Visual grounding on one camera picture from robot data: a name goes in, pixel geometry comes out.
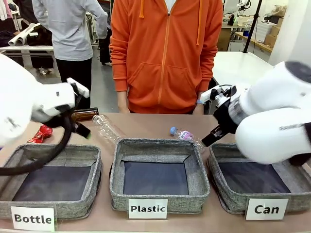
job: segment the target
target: white shirt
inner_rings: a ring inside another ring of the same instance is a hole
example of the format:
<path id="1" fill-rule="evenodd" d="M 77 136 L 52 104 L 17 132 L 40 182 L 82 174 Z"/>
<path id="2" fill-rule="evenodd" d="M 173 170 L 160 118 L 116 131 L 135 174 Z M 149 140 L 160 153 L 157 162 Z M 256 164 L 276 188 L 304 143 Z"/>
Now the white shirt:
<path id="1" fill-rule="evenodd" d="M 168 13 L 171 13 L 172 7 L 174 6 L 176 0 L 165 0 L 167 9 L 169 10 Z"/>
<path id="2" fill-rule="evenodd" d="M 86 25 L 87 11 L 96 19 L 98 37 L 102 39 L 107 36 L 108 14 L 97 0 L 32 0 L 32 2 L 39 23 L 52 32 L 54 55 L 59 60 L 84 61 L 93 56 Z"/>

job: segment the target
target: black pole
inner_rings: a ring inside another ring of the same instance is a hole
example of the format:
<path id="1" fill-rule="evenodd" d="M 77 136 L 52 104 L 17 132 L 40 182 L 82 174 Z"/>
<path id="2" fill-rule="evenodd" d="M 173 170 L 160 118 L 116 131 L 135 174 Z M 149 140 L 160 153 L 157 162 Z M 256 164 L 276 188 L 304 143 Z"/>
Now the black pole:
<path id="1" fill-rule="evenodd" d="M 256 13 L 254 15 L 253 24 L 252 24 L 251 30 L 249 31 L 249 35 L 248 35 L 248 38 L 247 38 L 246 45 L 245 45 L 243 53 L 247 53 L 248 46 L 249 46 L 249 43 L 251 42 L 251 38 L 252 38 L 254 29 L 255 29 L 256 22 L 257 22 L 258 17 L 259 17 L 259 10 L 261 8 L 261 4 L 262 4 L 262 0 L 259 0 L 258 6 L 257 6 L 257 10 L 256 10 Z"/>

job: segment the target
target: orange jacket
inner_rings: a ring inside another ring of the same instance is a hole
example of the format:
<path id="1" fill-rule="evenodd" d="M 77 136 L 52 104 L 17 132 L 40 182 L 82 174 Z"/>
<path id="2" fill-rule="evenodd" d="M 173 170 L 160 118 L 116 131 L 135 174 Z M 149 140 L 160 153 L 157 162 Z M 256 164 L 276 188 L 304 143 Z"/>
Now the orange jacket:
<path id="1" fill-rule="evenodd" d="M 116 91 L 136 113 L 194 109 L 212 78 L 222 27 L 221 0 L 115 0 L 111 60 Z"/>

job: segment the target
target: plastic bottle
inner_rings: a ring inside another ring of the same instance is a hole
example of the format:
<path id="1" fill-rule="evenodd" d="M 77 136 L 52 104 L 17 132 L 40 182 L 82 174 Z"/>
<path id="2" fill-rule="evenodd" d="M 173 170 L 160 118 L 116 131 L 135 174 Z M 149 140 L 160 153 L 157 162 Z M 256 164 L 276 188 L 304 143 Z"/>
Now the plastic bottle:
<path id="1" fill-rule="evenodd" d="M 125 137 L 125 134 L 105 115 L 95 115 L 93 117 L 93 123 L 99 127 L 99 136 L 107 138 L 114 145 L 121 138 Z"/>
<path id="2" fill-rule="evenodd" d="M 177 129 L 176 127 L 171 127 L 170 133 L 176 139 L 188 140 L 188 141 L 193 142 L 198 147 L 200 153 L 203 153 L 205 151 L 206 147 L 203 145 L 201 140 L 197 138 L 196 136 L 194 136 L 189 131 L 184 130 L 184 129 Z"/>

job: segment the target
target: brown tabletop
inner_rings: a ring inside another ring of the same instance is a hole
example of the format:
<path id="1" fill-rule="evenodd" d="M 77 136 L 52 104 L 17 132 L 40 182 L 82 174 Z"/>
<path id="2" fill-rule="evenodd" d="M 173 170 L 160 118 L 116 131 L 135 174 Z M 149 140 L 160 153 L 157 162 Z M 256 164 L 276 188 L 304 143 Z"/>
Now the brown tabletop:
<path id="1" fill-rule="evenodd" d="M 185 128 L 198 137 L 206 136 L 217 122 L 213 116 L 192 115 L 139 115 L 107 114 L 128 137 L 170 138 L 172 126 Z M 89 217 L 82 220 L 59 221 L 58 231 L 132 231 L 132 232 L 205 232 L 205 233 L 285 233 L 311 230 L 311 212 L 286 215 L 283 221 L 245 221 L 242 215 L 231 215 L 222 209 L 217 194 L 212 188 L 199 215 L 168 215 L 167 220 L 128 220 L 126 212 L 111 209 L 109 193 L 109 169 L 113 161 L 113 148 L 97 135 L 92 122 L 84 123 L 92 130 L 92 138 L 86 140 L 73 135 L 72 144 L 91 144 L 102 149 L 104 172 L 102 184 L 94 207 Z M 0 164 L 8 158 L 20 144 L 27 142 L 38 130 L 40 124 L 31 123 L 22 138 L 0 151 Z M 63 129 L 54 129 L 52 138 L 47 143 L 56 143 L 62 136 Z M 232 142 L 234 137 L 227 135 L 222 142 Z M 204 162 L 209 155 L 203 155 Z M 12 229 L 10 220 L 0 220 L 0 228 Z"/>

